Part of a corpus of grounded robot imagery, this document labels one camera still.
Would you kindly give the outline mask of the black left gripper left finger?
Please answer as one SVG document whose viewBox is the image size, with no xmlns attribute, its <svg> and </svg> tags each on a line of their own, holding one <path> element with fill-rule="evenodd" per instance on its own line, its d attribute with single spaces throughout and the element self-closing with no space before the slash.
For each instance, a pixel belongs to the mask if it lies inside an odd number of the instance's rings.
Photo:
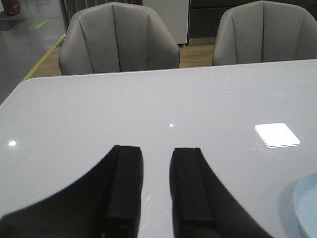
<svg viewBox="0 0 317 238">
<path fill-rule="evenodd" d="M 0 235 L 3 238 L 135 238 L 142 186 L 141 149 L 116 145 L 73 184 L 3 216 Z"/>
</svg>

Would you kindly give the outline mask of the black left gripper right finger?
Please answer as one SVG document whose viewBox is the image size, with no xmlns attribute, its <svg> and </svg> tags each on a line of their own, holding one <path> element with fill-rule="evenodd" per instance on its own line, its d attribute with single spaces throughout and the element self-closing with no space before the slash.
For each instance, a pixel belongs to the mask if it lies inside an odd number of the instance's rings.
<svg viewBox="0 0 317 238">
<path fill-rule="evenodd" d="M 200 148 L 176 148 L 169 171 L 176 238 L 268 238 L 225 188 Z"/>
</svg>

